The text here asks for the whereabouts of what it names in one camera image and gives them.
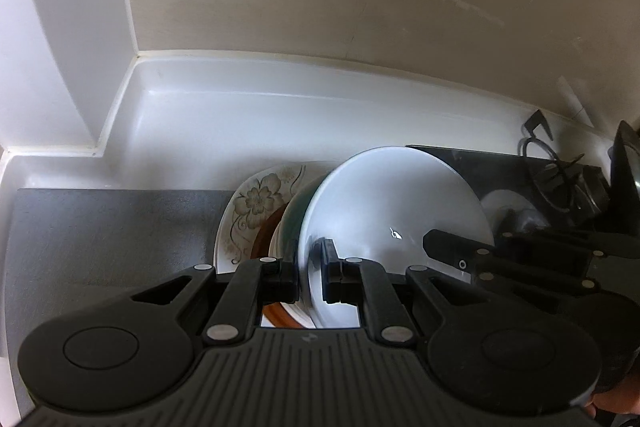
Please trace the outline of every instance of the flower pattern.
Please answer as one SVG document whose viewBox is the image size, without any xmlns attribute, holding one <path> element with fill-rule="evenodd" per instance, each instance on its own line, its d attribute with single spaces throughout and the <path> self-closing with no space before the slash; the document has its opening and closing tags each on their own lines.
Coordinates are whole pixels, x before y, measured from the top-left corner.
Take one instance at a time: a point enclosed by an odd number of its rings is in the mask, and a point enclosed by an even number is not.
<svg viewBox="0 0 640 427">
<path fill-rule="evenodd" d="M 283 204 L 289 203 L 300 187 L 308 182 L 309 174 L 326 174 L 324 167 L 307 164 L 287 164 L 261 172 L 245 181 L 236 191 L 220 222 L 220 236 L 216 238 L 214 259 L 220 273 L 233 271 L 235 265 L 249 259 L 262 224 Z"/>
<path fill-rule="evenodd" d="M 246 226 L 251 230 L 258 229 L 274 210 L 284 204 L 279 192 L 282 182 L 276 174 L 271 173 L 255 181 L 257 185 L 234 200 L 235 213 L 244 216 Z"/>
</svg>

